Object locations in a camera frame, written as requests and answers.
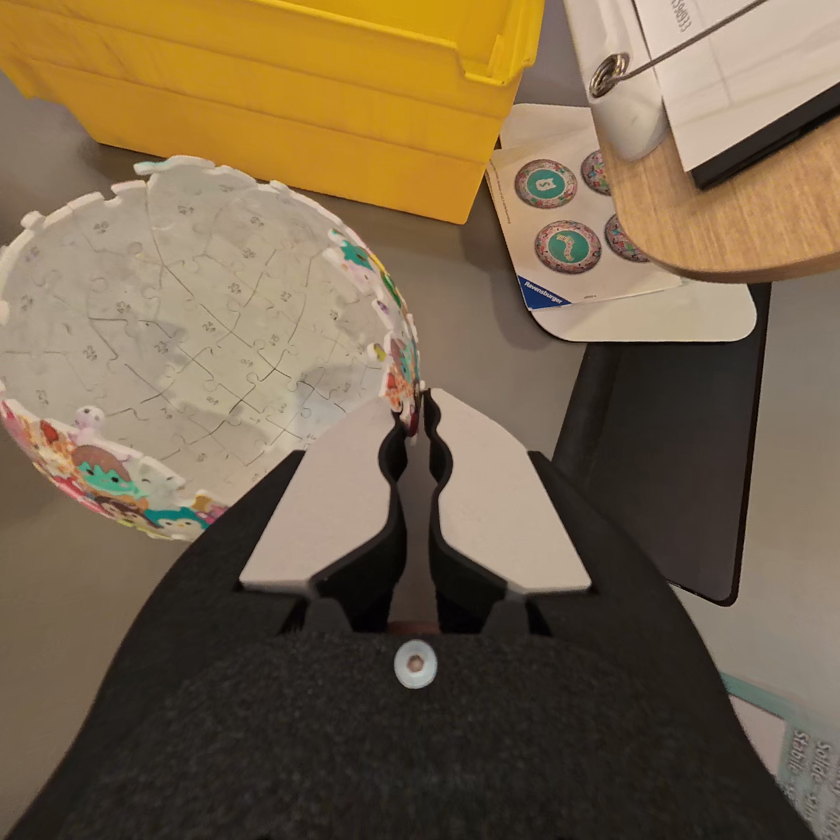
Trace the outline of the clipboard with white paper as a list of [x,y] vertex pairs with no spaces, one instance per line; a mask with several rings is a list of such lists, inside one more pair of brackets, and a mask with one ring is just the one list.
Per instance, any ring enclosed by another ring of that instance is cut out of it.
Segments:
[[838,1],[563,3],[595,126],[702,191],[838,115]]

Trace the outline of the yellow plastic bin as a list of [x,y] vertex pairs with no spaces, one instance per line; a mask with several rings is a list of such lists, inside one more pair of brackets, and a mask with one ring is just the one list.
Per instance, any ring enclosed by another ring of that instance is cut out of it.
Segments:
[[2,69],[101,144],[452,224],[542,1],[9,1]]

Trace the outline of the colourful puzzle ball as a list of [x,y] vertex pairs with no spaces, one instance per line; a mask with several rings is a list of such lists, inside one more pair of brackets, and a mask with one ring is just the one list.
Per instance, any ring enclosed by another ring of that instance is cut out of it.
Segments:
[[200,158],[134,170],[2,247],[2,426],[42,476],[192,542],[371,399],[416,434],[413,317],[351,227]]

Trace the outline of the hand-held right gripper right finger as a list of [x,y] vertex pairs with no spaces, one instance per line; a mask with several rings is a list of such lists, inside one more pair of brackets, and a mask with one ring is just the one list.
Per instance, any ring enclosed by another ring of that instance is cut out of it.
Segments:
[[499,602],[588,592],[592,578],[526,447],[442,389],[424,404],[437,594],[482,625]]

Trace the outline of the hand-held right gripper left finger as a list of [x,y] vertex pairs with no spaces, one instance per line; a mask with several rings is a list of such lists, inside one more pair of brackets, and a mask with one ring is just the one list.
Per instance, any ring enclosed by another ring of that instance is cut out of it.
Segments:
[[245,562],[242,591],[333,600],[352,628],[386,628],[407,559],[398,489],[405,440],[383,396],[323,433],[300,458]]

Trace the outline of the sheet with round pictures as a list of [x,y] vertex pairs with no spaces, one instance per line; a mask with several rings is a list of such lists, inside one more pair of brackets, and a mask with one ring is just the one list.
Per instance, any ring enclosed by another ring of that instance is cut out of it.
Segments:
[[486,180],[528,310],[681,285],[649,261],[619,221],[588,108],[516,104],[499,143]]

